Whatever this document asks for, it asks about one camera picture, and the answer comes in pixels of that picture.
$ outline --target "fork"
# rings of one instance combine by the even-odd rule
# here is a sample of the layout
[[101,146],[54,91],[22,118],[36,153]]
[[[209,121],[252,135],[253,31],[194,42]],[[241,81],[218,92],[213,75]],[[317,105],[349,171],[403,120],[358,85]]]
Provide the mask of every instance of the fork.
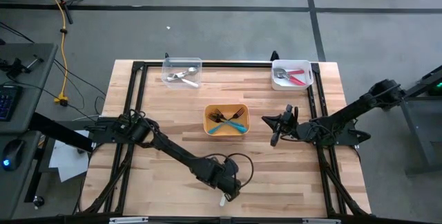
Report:
[[234,125],[237,125],[237,126],[239,126],[239,127],[245,127],[243,124],[240,124],[240,123],[237,123],[237,122],[230,121],[233,117],[230,118],[230,119],[226,119],[226,118],[224,117],[224,115],[221,113],[221,111],[218,110],[218,109],[215,109],[215,114],[218,115],[218,117],[219,117],[220,119],[222,119],[222,120],[229,121],[230,123],[232,123],[232,124],[234,124]]
[[229,118],[228,120],[236,119],[241,117],[241,115],[245,112],[244,107],[241,107],[240,110],[238,110],[235,114],[233,114],[232,118]]
[[212,113],[211,113],[211,114],[209,114],[207,117],[208,117],[210,120],[212,120],[212,121],[214,121],[214,122],[216,122],[216,123],[221,123],[221,124],[218,125],[217,127],[213,128],[213,129],[211,129],[211,130],[209,130],[209,131],[208,131],[209,134],[213,134],[213,133],[215,133],[215,132],[216,132],[221,126],[223,126],[223,125],[225,125],[225,124],[228,124],[229,126],[235,128],[235,129],[237,129],[240,133],[245,133],[245,132],[247,132],[247,128],[236,126],[236,125],[232,124],[230,121],[223,121],[223,120],[222,120],[218,115],[216,115],[216,114],[212,114]]

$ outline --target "white tag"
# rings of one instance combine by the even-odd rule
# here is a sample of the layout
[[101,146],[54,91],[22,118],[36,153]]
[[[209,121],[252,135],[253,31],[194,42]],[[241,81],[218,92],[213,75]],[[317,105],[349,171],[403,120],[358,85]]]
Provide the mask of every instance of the white tag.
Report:
[[226,196],[224,194],[221,196],[220,207],[224,207],[226,204]]

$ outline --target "spoon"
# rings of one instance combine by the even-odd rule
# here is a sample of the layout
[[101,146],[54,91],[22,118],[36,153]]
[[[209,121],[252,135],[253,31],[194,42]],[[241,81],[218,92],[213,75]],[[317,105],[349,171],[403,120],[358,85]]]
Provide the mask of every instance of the spoon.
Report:
[[196,73],[198,73],[198,69],[195,67],[190,67],[187,69],[187,71],[185,72],[181,72],[181,73],[170,73],[167,75],[167,80],[168,81],[173,81],[176,79],[181,79],[183,82],[193,86],[194,88],[199,88],[200,85],[196,84],[195,82],[191,82],[189,80],[186,80],[184,77],[186,77],[187,75],[195,75]]

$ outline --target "yellow cable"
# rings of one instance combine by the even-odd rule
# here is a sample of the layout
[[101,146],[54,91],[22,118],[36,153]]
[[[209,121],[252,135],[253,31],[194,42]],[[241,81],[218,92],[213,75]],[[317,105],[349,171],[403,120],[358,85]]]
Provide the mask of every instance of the yellow cable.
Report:
[[[66,19],[64,18],[64,13],[63,10],[61,9],[60,4],[58,3],[58,0],[54,0],[55,3],[58,6],[58,9],[60,10],[61,13],[61,17],[63,18],[63,30],[66,30]],[[65,39],[65,33],[61,33],[61,56],[63,57],[63,61],[64,61],[64,80],[63,80],[63,87],[61,88],[61,92],[59,94],[59,98],[65,98],[64,96],[64,89],[66,87],[66,80],[68,78],[68,63],[66,62],[66,56],[64,55],[64,39]]]

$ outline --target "desk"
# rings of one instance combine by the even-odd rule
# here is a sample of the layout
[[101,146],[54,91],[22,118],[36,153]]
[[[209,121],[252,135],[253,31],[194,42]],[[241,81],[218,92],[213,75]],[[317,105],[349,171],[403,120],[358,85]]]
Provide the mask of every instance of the desk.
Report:
[[[35,197],[41,176],[39,163],[43,149],[37,149],[41,133],[74,147],[92,151],[90,139],[35,113],[41,95],[39,88],[44,88],[56,52],[57,46],[54,44],[6,44],[0,46],[0,58],[6,60],[8,64],[13,63],[15,58],[19,58],[23,65],[27,66],[35,60],[34,55],[43,59],[43,62],[37,62],[30,68],[30,73],[21,73],[15,78],[18,82],[24,83],[20,84],[23,90],[11,120],[0,122],[0,153],[3,152],[9,141],[16,139],[27,130],[32,130],[20,137],[26,144],[19,168],[14,171],[5,171],[0,168],[0,219],[12,218],[34,159],[37,160],[37,166],[30,181],[25,202],[30,203]],[[6,72],[0,71],[0,84],[10,81]]]
[[[123,112],[132,63],[133,60],[115,61],[104,116],[117,117]],[[329,114],[332,114],[346,105],[338,65],[320,63],[320,69],[327,107]],[[239,197],[220,207],[220,190],[211,189],[196,180],[184,165],[165,153],[136,147],[124,215],[326,216],[316,149],[303,142],[283,140],[276,147],[271,147],[271,129],[261,120],[261,116],[278,115],[287,104],[292,104],[299,107],[299,122],[308,121],[310,111],[306,91],[272,90],[268,68],[203,68],[202,88],[198,90],[168,89],[161,81],[160,74],[161,68],[148,69],[142,110],[160,124],[162,132],[196,156],[215,152],[245,153],[254,162],[255,175],[251,183],[241,189]],[[137,87],[133,95],[135,105]],[[235,138],[209,137],[202,127],[205,106],[229,103],[243,103],[249,107],[250,132]],[[81,197],[83,208],[98,197],[108,182],[114,152],[114,144],[104,144],[91,158]],[[369,212],[358,156],[349,147],[337,147],[336,154],[344,186],[358,204]],[[238,178],[244,182],[249,177],[250,165],[240,157],[235,160],[240,167]],[[112,209],[119,196],[118,189],[114,194]],[[331,192],[337,209],[334,187],[331,187]]]

